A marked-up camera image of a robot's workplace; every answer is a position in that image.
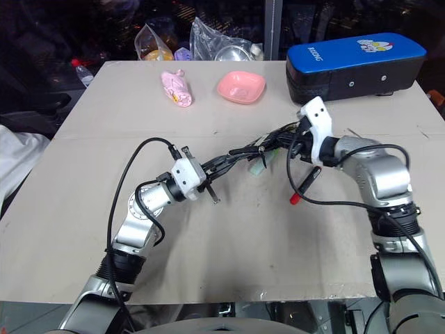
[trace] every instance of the pink toy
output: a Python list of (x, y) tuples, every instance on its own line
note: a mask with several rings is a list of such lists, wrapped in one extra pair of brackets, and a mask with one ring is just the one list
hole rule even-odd
[(185, 108), (192, 104), (192, 95), (188, 92), (187, 83), (183, 76), (183, 70), (177, 70), (174, 74), (165, 71), (161, 74), (161, 80), (167, 96), (178, 106)]
[(249, 104), (255, 102), (263, 92), (266, 80), (249, 72), (230, 72), (220, 80), (217, 91), (229, 101)]

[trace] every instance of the plastic bag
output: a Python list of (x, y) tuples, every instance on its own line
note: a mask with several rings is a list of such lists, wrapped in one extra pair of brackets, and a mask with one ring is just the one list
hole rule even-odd
[(198, 17), (192, 24), (190, 51), (194, 61), (261, 60), (263, 57), (261, 47), (262, 45), (252, 44), (243, 38), (223, 35), (206, 26)]
[(173, 53), (147, 24), (134, 39), (134, 48), (140, 61), (172, 61)]

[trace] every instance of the white cloth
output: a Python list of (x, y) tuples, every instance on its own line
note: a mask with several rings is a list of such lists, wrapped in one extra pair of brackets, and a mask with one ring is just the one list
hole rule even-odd
[(41, 134), (14, 133), (0, 125), (0, 210), (48, 146)]

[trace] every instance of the table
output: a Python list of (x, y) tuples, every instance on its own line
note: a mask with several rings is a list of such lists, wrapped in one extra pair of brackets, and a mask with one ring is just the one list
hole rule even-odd
[[(164, 94), (159, 75), (183, 69), (192, 106)], [(0, 300), (71, 303), (104, 256), (107, 216), (120, 174), (136, 146), (162, 136), (188, 145), (202, 163), (296, 119), (284, 62), (104, 64), (0, 222)], [(219, 97), (231, 70), (265, 76), (253, 105)], [(418, 84), (391, 97), (328, 102), (336, 136), (375, 138), (412, 156), (412, 186), (439, 276), (445, 284), (442, 223), (445, 123)], [(161, 144), (147, 146), (124, 182), (117, 231), (136, 185), (170, 170)], [(164, 210), (165, 242), (154, 248), (130, 303), (290, 301), (375, 294), (371, 226), (362, 209), (289, 204), (284, 152), (255, 177), (241, 162), (208, 194)], [(310, 166), (293, 163), (296, 178)], [(346, 175), (324, 168), (308, 195), (360, 200)]]

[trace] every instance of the pink bowl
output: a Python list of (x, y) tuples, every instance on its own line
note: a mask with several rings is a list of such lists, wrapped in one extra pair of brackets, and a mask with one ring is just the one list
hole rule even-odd
[(223, 77), (217, 91), (229, 101), (249, 104), (255, 102), (264, 90), (266, 80), (261, 75), (249, 72), (230, 72)]

